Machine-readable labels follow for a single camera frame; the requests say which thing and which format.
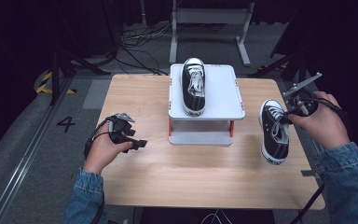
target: person's left hand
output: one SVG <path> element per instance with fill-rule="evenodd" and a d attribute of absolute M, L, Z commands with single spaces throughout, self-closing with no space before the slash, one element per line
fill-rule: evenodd
<path fill-rule="evenodd" d="M 100 175 L 103 168 L 112 162 L 116 156 L 130 147 L 132 142 L 114 144 L 109 137 L 109 123 L 106 122 L 103 127 L 95 134 L 102 133 L 94 139 L 89 155 L 84 163 L 83 170 Z"/>

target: black controller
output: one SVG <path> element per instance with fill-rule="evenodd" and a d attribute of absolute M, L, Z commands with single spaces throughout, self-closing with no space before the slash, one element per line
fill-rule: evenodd
<path fill-rule="evenodd" d="M 305 88 L 308 84 L 321 76 L 322 74 L 317 73 L 315 77 L 311 77 L 303 82 L 295 84 L 289 91 L 283 93 L 284 101 L 291 106 L 291 108 L 289 108 L 287 112 L 284 112 L 280 123 L 293 124 L 288 118 L 290 114 L 307 117 L 312 115 L 318 109 L 318 104 L 323 104 L 329 106 L 330 109 L 338 114 L 346 126 L 348 134 L 350 134 L 351 127 L 347 112 L 324 98 L 315 98 L 313 92 Z"/>
<path fill-rule="evenodd" d="M 84 157 L 87 158 L 92 142 L 95 138 L 97 138 L 99 135 L 95 134 L 98 132 L 98 130 L 101 129 L 101 127 L 106 123 L 109 122 L 109 137 L 115 144 L 120 144 L 123 142 L 132 142 L 133 145 L 131 148 L 123 151 L 124 153 L 129 152 L 130 149 L 138 150 L 139 147 L 145 147 L 147 144 L 146 140 L 135 140 L 133 138 L 129 138 L 128 136 L 134 136 L 135 130 L 133 130 L 130 125 L 130 122 L 135 122 L 130 116 L 128 116 L 126 113 L 120 113 L 115 114 L 113 116 L 107 117 L 103 122 L 101 122 L 98 127 L 94 130 L 89 140 L 86 142 L 85 148 L 84 148 Z"/>

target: denim sleeve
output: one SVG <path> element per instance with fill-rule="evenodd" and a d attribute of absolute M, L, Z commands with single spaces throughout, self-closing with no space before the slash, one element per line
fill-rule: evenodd
<path fill-rule="evenodd" d="M 358 146 L 349 143 L 318 155 L 330 223 L 358 223 Z"/>
<path fill-rule="evenodd" d="M 74 192 L 65 208 L 63 223 L 92 223 L 102 202 L 103 178 L 80 169 L 74 185 Z M 98 223 L 108 223 L 104 206 Z"/>

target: shoe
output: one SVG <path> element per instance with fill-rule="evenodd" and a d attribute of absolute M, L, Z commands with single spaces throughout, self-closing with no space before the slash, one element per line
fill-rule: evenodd
<path fill-rule="evenodd" d="M 191 117 L 197 117 L 205 109 L 205 68 L 200 59 L 190 58 L 182 67 L 183 108 Z"/>
<path fill-rule="evenodd" d="M 259 121 L 264 132 L 261 154 L 267 162 L 279 165 L 289 153 L 289 124 L 280 124 L 282 106 L 274 101 L 265 101 L 260 108 Z"/>

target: dark floor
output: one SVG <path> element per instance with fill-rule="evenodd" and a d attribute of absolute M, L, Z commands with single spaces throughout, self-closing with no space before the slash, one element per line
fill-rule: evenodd
<path fill-rule="evenodd" d="M 242 65 L 234 44 L 234 36 L 240 30 L 239 27 L 225 26 L 218 31 L 186 27 L 179 33 L 177 62 L 182 63 L 189 57 L 198 57 L 205 63 L 229 64 L 234 67 L 237 76 L 246 77 L 256 72 L 258 67 L 271 64 L 280 58 L 277 55 L 270 59 L 269 54 L 284 27 L 284 24 L 250 26 L 245 39 L 252 64 L 250 67 Z M 145 66 L 159 68 L 168 73 L 170 44 L 168 32 L 161 38 L 128 50 Z M 119 50 L 117 58 L 136 64 L 130 54 L 122 49 Z M 95 57 L 89 61 L 97 62 L 101 59 Z M 144 68 L 133 68 L 125 64 L 120 67 L 117 61 L 101 68 L 110 71 L 112 75 L 150 73 Z M 286 91 L 290 83 L 283 82 L 280 73 L 281 70 L 275 70 L 266 77 L 275 79 L 280 90 Z M 62 81 L 62 89 L 66 87 L 76 90 L 76 94 L 63 94 L 55 106 L 49 106 L 51 95 L 39 93 L 12 124 L 0 142 L 0 198 L 10 178 L 15 174 L 16 167 L 21 163 L 23 165 L 28 159 L 29 163 L 23 166 L 24 174 L 19 175 L 17 185 L 14 185 L 16 188 L 5 194 L 0 201 L 0 223 L 62 222 L 63 209 L 72 193 L 76 172 L 84 161 L 84 143 L 96 125 L 112 75 L 96 76 L 88 70 L 79 70 L 74 78 Z M 75 125 L 65 133 L 65 127 L 57 123 L 67 117 L 73 118 Z M 312 156 L 317 149 L 301 130 L 297 131 L 310 165 L 314 168 Z M 126 220 L 129 223 L 138 223 L 142 214 L 142 208 L 108 206 L 108 209 L 111 219 L 118 223 Z M 288 223 L 297 215 L 297 211 L 274 210 L 273 215 L 276 223 Z M 303 223 L 328 223 L 326 209 L 309 211 L 304 216 Z"/>

